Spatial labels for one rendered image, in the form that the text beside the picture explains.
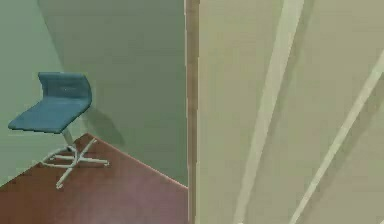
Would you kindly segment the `beige room door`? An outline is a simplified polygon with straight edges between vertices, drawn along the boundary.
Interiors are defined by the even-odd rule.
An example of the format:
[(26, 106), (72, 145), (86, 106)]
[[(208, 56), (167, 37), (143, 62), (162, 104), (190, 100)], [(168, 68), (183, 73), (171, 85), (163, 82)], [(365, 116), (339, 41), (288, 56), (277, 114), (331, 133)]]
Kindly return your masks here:
[(384, 0), (199, 0), (194, 224), (384, 224)]

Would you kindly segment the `blue swivel chair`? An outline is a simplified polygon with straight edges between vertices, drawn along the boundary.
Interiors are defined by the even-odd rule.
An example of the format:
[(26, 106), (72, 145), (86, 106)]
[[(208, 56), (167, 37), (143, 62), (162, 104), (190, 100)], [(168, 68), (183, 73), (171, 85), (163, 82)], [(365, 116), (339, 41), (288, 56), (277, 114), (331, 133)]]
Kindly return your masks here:
[(97, 142), (91, 139), (82, 151), (75, 146), (68, 126), (85, 113), (92, 104), (91, 85), (83, 73), (39, 72), (42, 98), (32, 107), (17, 115), (9, 122), (8, 128), (17, 131), (61, 134), (66, 145), (50, 152), (41, 160), (46, 167), (61, 168), (65, 172), (56, 183), (61, 189), (63, 183), (79, 162), (109, 166), (104, 159), (85, 157)]

